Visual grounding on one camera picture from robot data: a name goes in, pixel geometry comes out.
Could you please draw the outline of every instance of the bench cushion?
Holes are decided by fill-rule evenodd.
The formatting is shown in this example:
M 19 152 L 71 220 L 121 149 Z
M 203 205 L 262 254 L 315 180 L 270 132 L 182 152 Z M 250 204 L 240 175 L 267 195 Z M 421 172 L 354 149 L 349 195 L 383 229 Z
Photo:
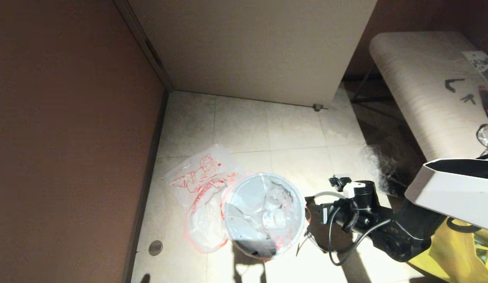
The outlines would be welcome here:
M 396 32 L 375 36 L 370 53 L 428 161 L 476 158 L 476 138 L 488 118 L 478 86 L 485 81 L 462 51 L 476 48 L 457 32 Z M 465 79 L 445 88 L 446 79 Z M 474 102 L 463 102 L 468 94 Z

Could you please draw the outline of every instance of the yellow plastic bag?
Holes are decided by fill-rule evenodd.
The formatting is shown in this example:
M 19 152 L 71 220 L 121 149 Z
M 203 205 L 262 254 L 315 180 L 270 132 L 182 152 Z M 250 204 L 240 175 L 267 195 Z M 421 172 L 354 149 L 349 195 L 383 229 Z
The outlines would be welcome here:
M 411 264 L 451 283 L 488 282 L 488 265 L 476 256 L 481 246 L 474 244 L 472 233 L 453 231 L 445 221 L 431 239 L 431 247 Z

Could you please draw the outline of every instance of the tile grout line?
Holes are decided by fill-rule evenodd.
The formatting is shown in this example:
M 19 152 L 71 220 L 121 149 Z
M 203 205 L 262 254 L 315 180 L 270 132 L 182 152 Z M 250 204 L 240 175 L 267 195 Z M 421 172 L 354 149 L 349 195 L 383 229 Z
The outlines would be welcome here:
M 207 270 L 209 269 L 209 255 L 206 255 L 206 282 L 207 283 Z
M 264 107 L 265 107 L 265 121 L 267 122 L 267 136 L 269 138 L 270 169 L 274 173 L 274 164 L 272 162 L 272 145 L 270 144 L 269 115 L 267 113 L 267 102 L 264 102 Z
M 242 154 L 242 153 L 255 153 L 255 152 L 272 152 L 272 151 L 292 151 L 292 150 L 308 150 L 308 149 L 321 149 L 324 147 L 327 147 L 328 149 L 331 147 L 345 147 L 347 145 L 364 145 L 364 143 L 347 143 L 345 145 L 326 145 L 326 146 L 320 146 L 320 147 L 296 147 L 292 149 L 280 149 L 280 150 L 263 150 L 263 151 L 249 151 L 249 152 L 231 152 L 229 154 Z M 190 158 L 190 156 L 157 156 L 156 160 L 163 159 L 163 158 Z
M 216 140 L 216 97 L 213 97 L 214 99 L 214 116 L 213 116 L 213 143 Z
M 317 119 L 319 120 L 319 125 L 321 126 L 321 131 L 323 132 L 323 138 L 325 140 L 325 146 L 328 146 L 328 141 L 326 140 L 326 134 L 325 134 L 325 129 L 323 129 L 323 122 L 321 122 L 321 111 L 319 111 L 317 114 Z
M 333 157 L 330 153 L 330 147 L 326 147 L 326 150 L 328 151 L 328 157 L 330 157 L 330 165 L 332 166 L 332 172 L 333 172 L 333 174 L 336 174 L 335 173 L 335 166 L 333 164 Z

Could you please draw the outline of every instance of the red printed graphic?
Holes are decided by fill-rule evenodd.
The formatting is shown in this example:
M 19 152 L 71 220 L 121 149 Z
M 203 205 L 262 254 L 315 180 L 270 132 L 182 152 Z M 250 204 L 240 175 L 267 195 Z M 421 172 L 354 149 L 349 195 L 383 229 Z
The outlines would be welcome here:
M 195 201 L 193 202 L 191 214 L 192 215 L 195 214 L 195 211 L 197 211 L 197 206 L 200 202 L 200 199 L 202 199 L 202 197 L 204 197 L 204 195 L 206 194 L 206 192 L 210 188 L 213 188 L 213 187 L 214 188 L 223 188 L 224 186 L 226 186 L 225 181 L 223 181 L 221 179 L 220 180 L 212 180 L 207 185 L 205 185 L 204 188 L 202 189 L 202 191 L 199 193 L 199 195 L 197 195 L 197 198 L 195 199 Z
M 187 188 L 189 192 L 199 192 L 201 186 L 190 189 L 190 184 L 195 184 L 197 182 L 197 174 L 200 174 L 200 170 L 202 170 L 202 175 L 199 177 L 199 179 L 201 180 L 207 178 L 208 175 L 216 172 L 217 166 L 214 164 L 211 154 L 208 154 L 200 159 L 199 168 L 174 179 L 172 185 L 181 188 Z

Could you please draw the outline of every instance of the trash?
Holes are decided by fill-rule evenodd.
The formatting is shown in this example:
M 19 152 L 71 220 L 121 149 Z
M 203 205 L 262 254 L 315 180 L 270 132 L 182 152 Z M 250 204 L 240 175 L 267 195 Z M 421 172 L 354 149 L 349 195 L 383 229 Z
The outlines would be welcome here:
M 478 132 L 476 132 L 476 137 L 484 147 L 488 148 L 488 124 L 481 125 Z
M 248 256 L 270 260 L 284 254 L 305 226 L 305 201 L 283 177 L 258 173 L 224 196 L 228 236 Z
M 404 192 L 425 163 L 422 154 L 394 137 L 387 137 L 379 145 L 367 145 L 359 151 L 358 163 L 372 177 L 375 187 L 395 197 Z
M 163 177 L 168 190 L 187 209 L 185 237 L 200 252 L 214 252 L 228 240 L 221 195 L 242 177 L 243 170 L 221 145 L 188 158 Z
M 244 177 L 225 148 L 214 145 L 163 178 L 186 208 L 184 233 L 203 253 L 230 239 L 246 255 L 270 260 L 284 254 L 305 227 L 305 201 L 281 176 Z

